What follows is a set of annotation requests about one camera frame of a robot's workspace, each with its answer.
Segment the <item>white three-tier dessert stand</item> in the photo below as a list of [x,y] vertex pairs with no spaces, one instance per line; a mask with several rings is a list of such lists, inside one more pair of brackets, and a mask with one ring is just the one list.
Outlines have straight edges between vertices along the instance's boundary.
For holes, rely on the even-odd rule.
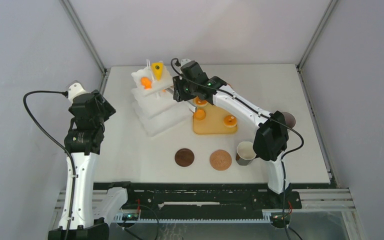
[[[160,81],[155,80],[151,64],[163,61],[146,60],[146,66],[131,73],[136,87],[131,90],[134,96],[133,109],[149,137],[161,134],[170,128],[186,121],[192,116],[189,108],[176,102],[165,89],[174,88],[173,77],[163,62],[163,73]],[[144,89],[141,78],[152,80],[152,89]]]

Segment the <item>yellow cake slice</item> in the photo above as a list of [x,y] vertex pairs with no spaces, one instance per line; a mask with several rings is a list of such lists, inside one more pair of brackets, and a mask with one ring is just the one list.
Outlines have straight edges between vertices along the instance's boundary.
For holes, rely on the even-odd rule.
[[164,64],[163,62],[159,61],[159,62],[153,62],[151,65],[150,65],[150,68],[151,68],[151,71],[152,71],[152,74],[154,76],[154,79],[156,81],[160,81],[162,79],[162,75],[163,75],[163,70],[164,70]]

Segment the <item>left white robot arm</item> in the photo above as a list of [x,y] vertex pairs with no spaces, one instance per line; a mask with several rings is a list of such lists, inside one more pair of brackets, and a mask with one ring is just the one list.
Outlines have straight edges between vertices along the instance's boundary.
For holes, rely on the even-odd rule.
[[62,216],[49,240],[106,240],[108,226],[103,218],[94,219],[92,194],[94,171],[104,140],[105,122],[116,109],[98,90],[88,92],[80,84],[69,87],[67,98],[73,115],[64,138],[67,151],[67,186]]

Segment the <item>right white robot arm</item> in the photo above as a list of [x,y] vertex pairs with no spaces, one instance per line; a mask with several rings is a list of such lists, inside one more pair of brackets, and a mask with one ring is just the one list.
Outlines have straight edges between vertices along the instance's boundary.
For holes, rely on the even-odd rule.
[[271,113],[258,108],[237,94],[221,78],[214,76],[202,83],[189,80],[184,76],[173,77],[174,95],[177,102],[198,97],[209,104],[222,108],[253,130],[253,151],[267,163],[269,203],[275,208],[282,208],[289,201],[285,191],[289,187],[286,171],[281,163],[289,140],[284,115],[276,111]]

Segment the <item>orange fish cookie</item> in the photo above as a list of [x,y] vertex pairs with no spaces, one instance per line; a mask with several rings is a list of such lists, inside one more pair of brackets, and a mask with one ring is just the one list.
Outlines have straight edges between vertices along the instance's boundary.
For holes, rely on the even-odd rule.
[[152,89],[152,83],[153,83],[153,81],[152,80],[150,80],[148,77],[142,77],[141,79],[140,79],[140,83],[141,83],[141,85],[143,86],[143,88],[145,89],[145,90],[149,90],[149,89]]

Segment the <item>metal serving tongs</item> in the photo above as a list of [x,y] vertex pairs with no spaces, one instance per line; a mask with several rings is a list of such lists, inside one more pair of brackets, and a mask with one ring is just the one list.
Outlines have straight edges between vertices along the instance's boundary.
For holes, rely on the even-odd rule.
[[[168,93],[170,93],[173,97],[175,96],[175,91],[174,91],[174,88],[173,87],[168,87],[165,89]],[[192,112],[192,113],[195,113],[196,110],[197,110],[197,107],[192,103],[191,100],[187,100],[187,101],[184,101],[184,100],[181,100],[179,103],[185,105],[188,107],[189,111]]]

